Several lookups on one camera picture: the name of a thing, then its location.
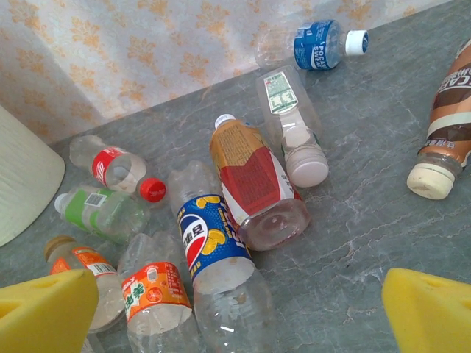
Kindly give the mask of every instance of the bottle cap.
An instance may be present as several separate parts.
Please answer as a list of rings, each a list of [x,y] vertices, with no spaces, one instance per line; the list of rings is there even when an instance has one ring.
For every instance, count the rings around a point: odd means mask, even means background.
[[[219,116],[216,121],[214,122],[214,129],[218,129],[218,127],[221,126],[222,123],[228,121],[228,120],[235,120],[236,117],[234,115],[231,115],[231,114],[223,114],[221,116]]]
[[[414,166],[407,178],[407,186],[417,195],[432,200],[442,200],[448,196],[455,176],[446,168],[430,163]]]
[[[50,241],[46,243],[44,246],[44,258],[49,260],[49,256],[51,256],[52,252],[59,246],[64,243],[72,243],[75,239],[69,237],[68,235],[59,235],[55,238],[52,238]]]
[[[320,148],[307,146],[290,153],[286,160],[286,171],[293,184],[310,188],[327,178],[329,165]]]
[[[58,213],[62,213],[62,208],[60,207],[60,203],[64,200],[64,197],[67,196],[67,193],[61,193],[56,199],[54,200],[54,208]]]
[[[167,188],[165,184],[157,178],[148,178],[141,184],[141,196],[149,202],[159,202],[165,196]]]
[[[349,31],[345,41],[345,54],[347,56],[363,55],[368,50],[368,31]]]

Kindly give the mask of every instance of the white bottle cap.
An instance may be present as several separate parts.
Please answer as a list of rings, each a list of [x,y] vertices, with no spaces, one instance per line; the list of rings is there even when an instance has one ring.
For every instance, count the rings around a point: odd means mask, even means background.
[[[214,128],[217,130],[218,127],[224,123],[225,121],[228,121],[228,120],[235,120],[236,117],[234,115],[231,115],[231,114],[223,114],[221,116],[219,116],[216,121],[214,122]]]
[[[450,193],[455,176],[447,169],[430,163],[414,166],[407,178],[407,186],[417,195],[442,200]]]
[[[67,196],[67,193],[61,193],[58,197],[56,197],[56,199],[54,200],[54,208],[56,209],[56,211],[58,213],[62,213],[63,209],[62,207],[60,206],[60,203],[62,202],[62,200],[64,200],[64,197]]]
[[[347,56],[363,55],[368,50],[368,31],[349,31],[345,40],[345,54]]]
[[[329,165],[320,148],[306,146],[290,153],[286,159],[286,171],[297,187],[310,188],[327,178]]]

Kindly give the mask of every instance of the orange label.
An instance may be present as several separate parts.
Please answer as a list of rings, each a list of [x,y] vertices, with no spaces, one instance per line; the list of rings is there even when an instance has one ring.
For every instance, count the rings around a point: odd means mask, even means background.
[[[123,284],[126,319],[159,304],[185,305],[191,308],[180,274],[172,263],[150,263],[126,279]]]
[[[54,265],[52,265],[52,268],[49,274],[59,274],[60,272],[65,272],[70,269],[71,267],[68,265],[65,259],[63,257],[59,257],[54,263]]]
[[[97,251],[88,246],[73,248],[72,254],[74,254],[78,261],[80,261],[86,268],[91,270],[95,277],[99,277],[103,274],[116,274],[114,267],[112,267],[112,265]]]

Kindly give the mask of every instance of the clear plastic bottle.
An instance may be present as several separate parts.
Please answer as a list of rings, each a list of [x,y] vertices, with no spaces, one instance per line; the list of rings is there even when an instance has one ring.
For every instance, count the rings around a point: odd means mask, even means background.
[[[95,135],[79,136],[71,141],[72,164],[88,170],[111,190],[134,193],[148,202],[159,202],[166,186],[153,177],[141,157],[116,146],[109,146]]]
[[[149,221],[144,202],[127,193],[92,186],[60,194],[54,206],[68,222],[118,244],[127,243]]]
[[[319,145],[321,124],[296,69],[283,66],[256,85],[270,140],[281,146],[291,182],[300,188],[323,182],[329,167]]]
[[[260,131],[231,114],[219,116],[215,128],[211,157],[244,242],[264,251],[300,235],[311,215]]]
[[[105,331],[121,318],[124,300],[118,275],[97,251],[69,236],[60,235],[44,246],[44,258],[49,265],[49,274],[87,268],[95,275],[99,299],[90,325],[91,333]]]
[[[344,57],[363,55],[368,49],[367,31],[345,32],[335,20],[301,23],[299,19],[282,20],[258,34],[255,60],[261,68],[294,65],[305,70],[330,70]]]
[[[95,335],[88,335],[80,353],[105,353],[105,350]]]
[[[230,223],[216,175],[193,160],[167,185],[206,343],[218,353],[276,352],[272,295]]]
[[[136,235],[119,260],[134,353],[197,352],[198,328],[175,265],[182,257],[170,234],[157,232]]]

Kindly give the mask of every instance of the pocari sweat bottle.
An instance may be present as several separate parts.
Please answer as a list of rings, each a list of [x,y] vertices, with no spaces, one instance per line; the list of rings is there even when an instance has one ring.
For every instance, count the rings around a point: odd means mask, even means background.
[[[217,176],[191,161],[171,172],[168,187],[207,345],[218,353],[275,352],[272,295],[234,232]]]
[[[261,68],[294,65],[304,70],[330,70],[344,57],[363,55],[368,49],[365,30],[345,32],[335,20],[299,24],[281,21],[258,34],[255,60]]]

